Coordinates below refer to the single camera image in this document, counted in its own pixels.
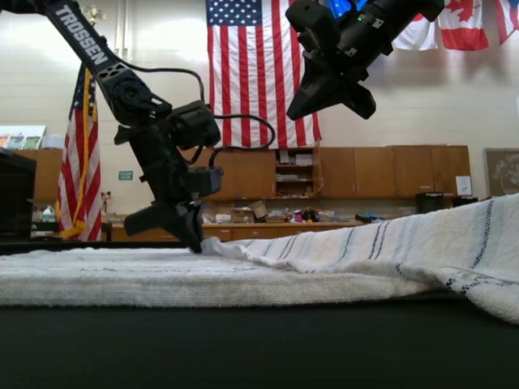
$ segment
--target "wire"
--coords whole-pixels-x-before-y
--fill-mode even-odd
[[[120,57],[117,57],[117,59],[121,63],[123,63],[126,66],[128,66],[130,69],[133,69],[134,71],[142,71],[143,73],[169,72],[169,73],[184,73],[186,75],[192,75],[198,81],[198,87],[199,87],[199,90],[200,90],[200,99],[205,104],[204,82],[202,81],[202,77],[200,77],[200,75],[197,72],[191,71],[189,69],[183,69],[181,67],[153,67],[153,68],[147,68],[147,67],[141,67],[141,66],[137,66],[137,65],[134,65],[132,63],[129,63],[129,62],[125,61],[124,59],[120,58]]]
[[[270,137],[270,140],[262,145],[262,146],[258,146],[258,147],[239,147],[239,146],[224,146],[224,147],[219,147],[219,148],[216,148],[212,154],[211,154],[211,157],[209,158],[209,167],[213,167],[214,166],[214,160],[215,158],[218,156],[218,154],[220,154],[221,152],[225,152],[225,151],[228,151],[228,150],[247,150],[249,152],[258,152],[258,151],[261,151],[261,150],[266,150],[270,147],[270,145],[272,145],[274,143],[274,140],[276,140],[276,131],[274,130],[274,127],[272,127],[272,125],[267,122],[266,120],[258,117],[258,116],[255,116],[255,115],[246,115],[246,114],[242,114],[242,113],[236,113],[236,114],[233,114],[233,115],[214,115],[214,118],[215,119],[251,119],[251,120],[256,120],[257,122],[260,122],[261,124],[264,124],[265,126],[267,126],[267,128],[270,130],[270,134],[271,134],[271,137]]]
[[[188,165],[193,165],[200,158],[200,154],[202,154],[202,150],[204,150],[204,146],[203,145],[198,146],[198,149],[196,150],[195,154],[193,155],[193,158],[191,158],[190,160],[187,160],[184,158],[186,163]]]

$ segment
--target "green sign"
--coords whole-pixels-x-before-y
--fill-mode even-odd
[[[133,170],[119,170],[119,181],[133,181]]]

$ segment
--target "bulletin board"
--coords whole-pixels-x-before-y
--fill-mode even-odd
[[[488,194],[519,193],[519,148],[486,148],[484,153]]]

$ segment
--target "white towel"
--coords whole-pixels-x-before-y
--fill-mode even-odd
[[[188,250],[0,256],[1,306],[271,306],[451,289],[519,324],[519,194],[354,229]]]

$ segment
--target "canadian flag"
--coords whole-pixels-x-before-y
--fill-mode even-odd
[[[483,31],[483,0],[445,0],[438,18],[446,49],[480,50],[488,47]]]
[[[494,0],[497,28],[500,32],[500,44],[502,45],[514,31],[519,30],[519,17],[517,8],[519,0]]]
[[[404,50],[437,49],[435,24],[425,19],[422,14],[416,18],[395,38],[393,47]]]

